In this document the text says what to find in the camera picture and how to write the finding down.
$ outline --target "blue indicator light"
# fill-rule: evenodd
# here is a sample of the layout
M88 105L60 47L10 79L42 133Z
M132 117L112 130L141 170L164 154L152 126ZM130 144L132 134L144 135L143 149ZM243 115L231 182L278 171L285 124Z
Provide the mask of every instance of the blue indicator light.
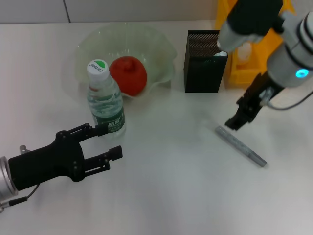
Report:
M308 76L308 74L309 74L308 70L301 69L301 70L298 70L295 75L297 76L297 78L305 78L306 76Z

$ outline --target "bowl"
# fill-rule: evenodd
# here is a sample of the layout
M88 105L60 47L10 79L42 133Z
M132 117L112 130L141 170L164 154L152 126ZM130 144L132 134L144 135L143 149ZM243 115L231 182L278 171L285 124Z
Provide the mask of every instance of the bowl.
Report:
M175 75L173 60L177 52L163 33L141 23L112 23L92 32L75 52L75 78L88 83L87 64L102 59L110 65L122 56L141 61L147 72L144 90L128 97L141 97L157 84L170 81Z

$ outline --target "yellow container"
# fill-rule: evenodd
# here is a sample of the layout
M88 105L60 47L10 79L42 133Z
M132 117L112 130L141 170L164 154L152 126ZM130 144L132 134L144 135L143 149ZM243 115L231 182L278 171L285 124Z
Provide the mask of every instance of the yellow container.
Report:
M228 13L237 0L219 0L215 29L220 30ZM281 11L289 10L295 13L290 0L283 0ZM269 55L282 43L282 39L271 29L258 44L252 44L252 54L248 63L239 65L237 49L228 56L224 72L224 84L227 88L248 87L259 73L267 70L266 62Z

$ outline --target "plastic water bottle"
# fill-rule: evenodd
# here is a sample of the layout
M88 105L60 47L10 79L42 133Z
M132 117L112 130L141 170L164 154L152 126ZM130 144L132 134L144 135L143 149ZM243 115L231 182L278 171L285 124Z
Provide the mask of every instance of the plastic water bottle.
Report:
M106 125L106 138L121 136L126 130L121 90L110 76L109 66L103 60L87 65L89 76L88 105L96 125Z

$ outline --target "white table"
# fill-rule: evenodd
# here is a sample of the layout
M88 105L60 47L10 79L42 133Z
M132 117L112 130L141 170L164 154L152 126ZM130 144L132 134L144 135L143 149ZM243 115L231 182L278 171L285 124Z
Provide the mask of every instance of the white table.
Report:
M313 101L287 112L264 108L235 133L268 161L266 168L225 144L212 129L235 114L243 90L183 92L187 30L213 23L148 23L178 51L171 88L125 101L124 138L82 143L86 157L119 144L124 157L79 183L59 177L41 184L28 202L0 214L0 234L311 235ZM102 25L0 26L1 155L19 155L21 144L46 146L56 132L92 123L84 87L73 76L73 53ZM275 104L292 104L312 84L284 91Z

